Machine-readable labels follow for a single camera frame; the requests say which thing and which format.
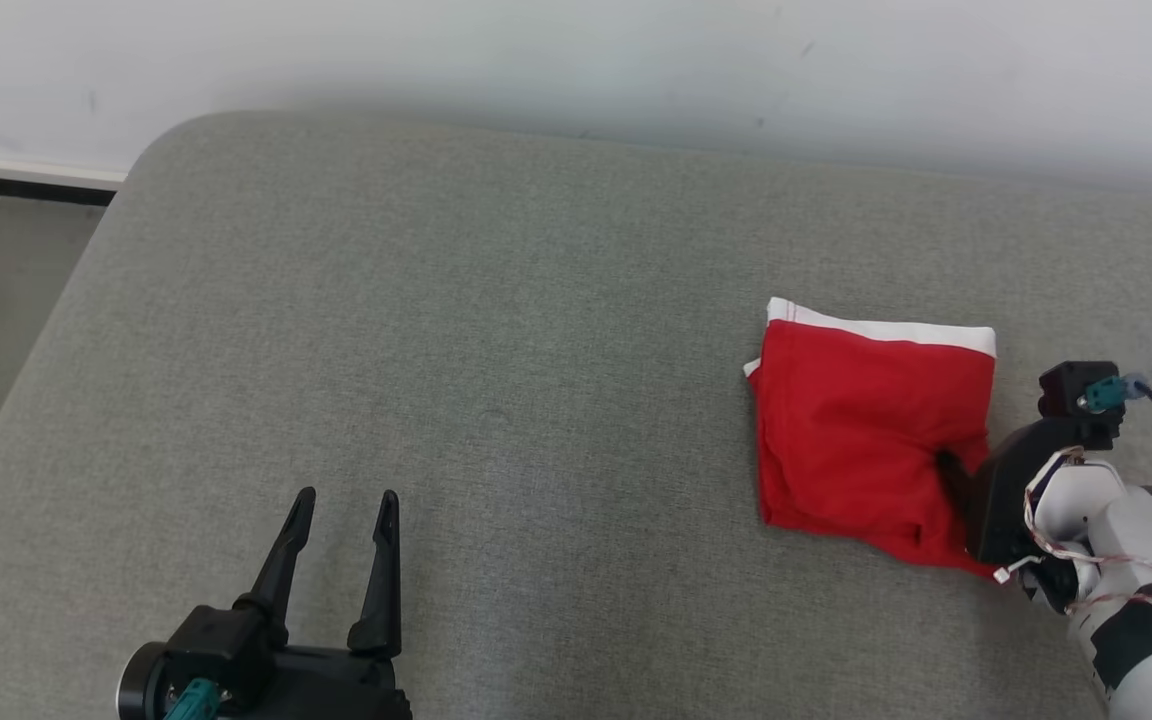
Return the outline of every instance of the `gray fabric cushion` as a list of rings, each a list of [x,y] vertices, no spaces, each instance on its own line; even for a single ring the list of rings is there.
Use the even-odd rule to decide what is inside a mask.
[[[403,503],[417,717],[1094,714],[1015,589],[759,523],[768,296],[1152,373],[1152,200],[279,114],[150,149],[0,415],[0,720],[113,717],[141,643],[319,506],[294,642]],[[1152,483],[1152,414],[1114,455]]]

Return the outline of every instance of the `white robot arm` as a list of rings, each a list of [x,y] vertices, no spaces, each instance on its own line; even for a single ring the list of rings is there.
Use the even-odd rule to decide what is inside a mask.
[[[1048,598],[1021,569],[1021,584],[1069,615],[1069,634],[1111,720],[1152,720],[1152,488],[1127,487],[1106,462],[1061,452],[1046,471],[1034,526],[1074,560],[1074,600]]]
[[[1039,384],[1040,420],[975,475],[941,456],[942,478],[975,559],[1069,617],[1111,720],[1152,720],[1152,487],[1083,456],[1111,450],[1126,401],[1152,389],[1112,363],[1064,363]]]

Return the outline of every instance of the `baseboard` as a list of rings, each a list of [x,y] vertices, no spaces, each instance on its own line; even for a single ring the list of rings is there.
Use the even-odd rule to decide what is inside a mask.
[[[73,168],[69,165],[0,160],[0,179],[1,181],[81,187],[86,188],[86,190],[118,192],[119,188],[123,187],[127,173]]]
[[[32,200],[109,205],[123,179],[124,173],[0,160],[0,195]]]

